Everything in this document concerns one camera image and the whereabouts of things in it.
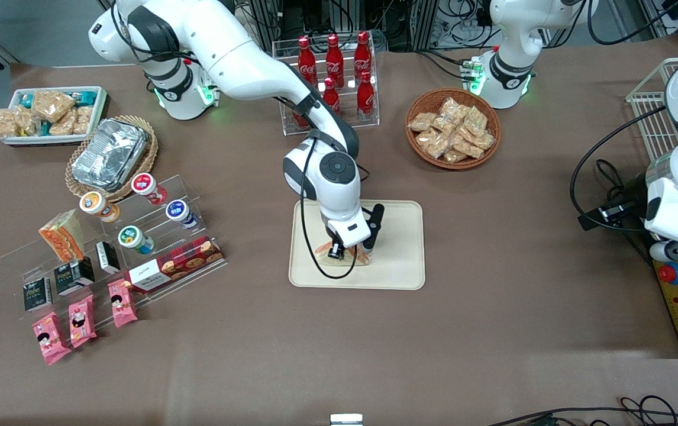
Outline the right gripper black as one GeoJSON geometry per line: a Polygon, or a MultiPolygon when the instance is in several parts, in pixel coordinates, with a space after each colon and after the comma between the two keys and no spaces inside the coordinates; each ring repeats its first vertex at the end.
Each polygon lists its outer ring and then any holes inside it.
{"type": "MultiPolygon", "coordinates": [[[[365,239],[365,251],[371,253],[374,249],[380,229],[382,228],[382,220],[384,218],[385,206],[383,204],[375,204],[372,210],[362,208],[366,224],[370,228],[370,237],[365,239]]],[[[341,261],[344,258],[345,248],[340,242],[332,242],[327,250],[327,257],[341,261]]]]}

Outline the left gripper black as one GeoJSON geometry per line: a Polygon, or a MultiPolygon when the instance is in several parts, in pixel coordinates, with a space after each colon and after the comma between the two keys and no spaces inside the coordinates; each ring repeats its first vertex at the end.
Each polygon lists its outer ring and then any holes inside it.
{"type": "Polygon", "coordinates": [[[647,184],[645,175],[636,175],[630,180],[614,185],[614,201],[578,215],[578,224],[583,231],[592,230],[605,223],[604,218],[615,218],[614,227],[644,228],[647,213],[647,184]]]}

